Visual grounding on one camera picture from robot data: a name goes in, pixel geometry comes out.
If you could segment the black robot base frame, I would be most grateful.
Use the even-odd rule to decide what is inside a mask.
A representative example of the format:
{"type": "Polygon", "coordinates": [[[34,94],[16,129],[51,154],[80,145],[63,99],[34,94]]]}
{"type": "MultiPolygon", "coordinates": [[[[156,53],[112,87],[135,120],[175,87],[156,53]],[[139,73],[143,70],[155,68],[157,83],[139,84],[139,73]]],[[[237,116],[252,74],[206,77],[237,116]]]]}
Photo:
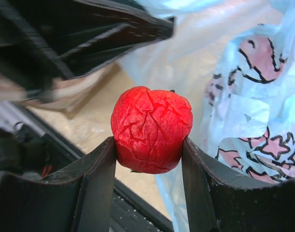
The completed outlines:
{"type": "Polygon", "coordinates": [[[170,232],[115,179],[115,144],[88,154],[23,106],[0,101],[0,232],[170,232]]]}

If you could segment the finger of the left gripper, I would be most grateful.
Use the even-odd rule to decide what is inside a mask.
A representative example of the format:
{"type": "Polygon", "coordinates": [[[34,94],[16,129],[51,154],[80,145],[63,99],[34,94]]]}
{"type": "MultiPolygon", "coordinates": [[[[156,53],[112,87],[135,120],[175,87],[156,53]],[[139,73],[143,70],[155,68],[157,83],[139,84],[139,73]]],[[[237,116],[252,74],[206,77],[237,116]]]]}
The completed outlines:
{"type": "Polygon", "coordinates": [[[54,78],[87,76],[173,28],[133,0],[0,0],[0,74],[51,97],[54,78]]]}

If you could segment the blue plastic bag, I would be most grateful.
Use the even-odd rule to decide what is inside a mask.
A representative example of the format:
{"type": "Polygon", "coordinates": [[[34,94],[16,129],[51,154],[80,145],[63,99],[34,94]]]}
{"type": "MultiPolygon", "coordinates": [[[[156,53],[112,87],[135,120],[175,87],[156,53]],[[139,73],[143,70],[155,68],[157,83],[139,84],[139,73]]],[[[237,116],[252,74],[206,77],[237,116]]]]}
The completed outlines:
{"type": "MultiPolygon", "coordinates": [[[[175,18],[171,39],[120,60],[137,85],[173,89],[194,115],[189,139],[270,184],[295,178],[295,0],[142,0],[175,18]]],[[[182,162],[156,176],[177,232],[191,232],[182,162]]]]}

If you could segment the red tomato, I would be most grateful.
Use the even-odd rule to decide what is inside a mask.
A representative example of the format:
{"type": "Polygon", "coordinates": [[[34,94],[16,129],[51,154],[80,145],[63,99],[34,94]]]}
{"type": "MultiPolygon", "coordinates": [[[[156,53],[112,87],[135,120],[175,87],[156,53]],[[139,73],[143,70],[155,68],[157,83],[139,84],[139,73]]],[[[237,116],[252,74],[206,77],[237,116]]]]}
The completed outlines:
{"type": "Polygon", "coordinates": [[[111,116],[117,160],[133,172],[167,173],[178,165],[192,125],[192,107],[185,97],[133,87],[121,94],[111,116]]]}

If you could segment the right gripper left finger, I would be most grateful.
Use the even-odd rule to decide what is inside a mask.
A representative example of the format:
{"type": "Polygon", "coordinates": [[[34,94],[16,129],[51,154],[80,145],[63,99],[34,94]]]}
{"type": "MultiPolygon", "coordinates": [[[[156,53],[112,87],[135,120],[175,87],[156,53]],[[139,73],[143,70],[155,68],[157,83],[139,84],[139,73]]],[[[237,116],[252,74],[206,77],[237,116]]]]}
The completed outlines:
{"type": "Polygon", "coordinates": [[[107,232],[115,167],[108,137],[39,181],[0,171],[0,232],[107,232]]]}

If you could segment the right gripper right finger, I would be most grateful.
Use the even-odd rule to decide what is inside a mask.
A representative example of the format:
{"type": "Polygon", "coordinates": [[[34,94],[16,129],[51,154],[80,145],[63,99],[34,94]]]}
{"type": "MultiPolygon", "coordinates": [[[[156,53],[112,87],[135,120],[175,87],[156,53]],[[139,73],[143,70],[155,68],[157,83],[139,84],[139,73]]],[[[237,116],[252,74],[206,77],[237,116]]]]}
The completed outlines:
{"type": "Polygon", "coordinates": [[[183,184],[192,232],[295,232],[295,178],[270,184],[240,174],[186,138],[183,184]]]}

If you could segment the brown paper grocery bag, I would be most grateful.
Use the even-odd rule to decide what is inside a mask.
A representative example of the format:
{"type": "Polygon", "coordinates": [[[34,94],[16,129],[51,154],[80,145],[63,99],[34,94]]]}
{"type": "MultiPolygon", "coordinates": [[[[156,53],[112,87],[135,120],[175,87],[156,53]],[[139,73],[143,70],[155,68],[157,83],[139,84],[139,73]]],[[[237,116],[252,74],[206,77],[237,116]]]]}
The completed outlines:
{"type": "Polygon", "coordinates": [[[109,64],[86,77],[74,80],[62,81],[60,78],[55,78],[53,81],[53,101],[50,103],[27,100],[27,92],[22,87],[0,74],[0,101],[19,102],[51,111],[66,110],[70,112],[99,84],[112,67],[113,65],[109,64]]]}

